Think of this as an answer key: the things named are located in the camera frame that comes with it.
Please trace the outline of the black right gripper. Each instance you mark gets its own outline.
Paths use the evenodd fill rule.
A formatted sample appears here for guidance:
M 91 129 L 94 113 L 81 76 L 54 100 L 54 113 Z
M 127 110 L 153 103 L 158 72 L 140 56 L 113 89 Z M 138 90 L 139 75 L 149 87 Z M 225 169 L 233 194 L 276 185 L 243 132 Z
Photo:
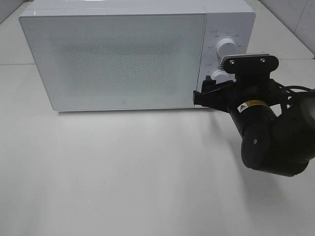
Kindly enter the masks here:
M 193 91 L 194 105 L 229 113 L 231 116 L 273 116 L 278 87 L 270 72 L 236 72 L 235 82 L 218 83 L 207 75 L 201 92 Z

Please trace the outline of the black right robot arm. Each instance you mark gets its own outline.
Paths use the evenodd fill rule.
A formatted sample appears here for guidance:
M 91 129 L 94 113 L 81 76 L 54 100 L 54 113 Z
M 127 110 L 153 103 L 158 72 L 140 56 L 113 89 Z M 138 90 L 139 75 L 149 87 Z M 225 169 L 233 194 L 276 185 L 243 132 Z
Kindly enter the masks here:
M 315 156 L 315 91 L 284 86 L 269 72 L 236 72 L 234 81 L 205 80 L 194 104 L 228 113 L 250 169 L 292 177 Z

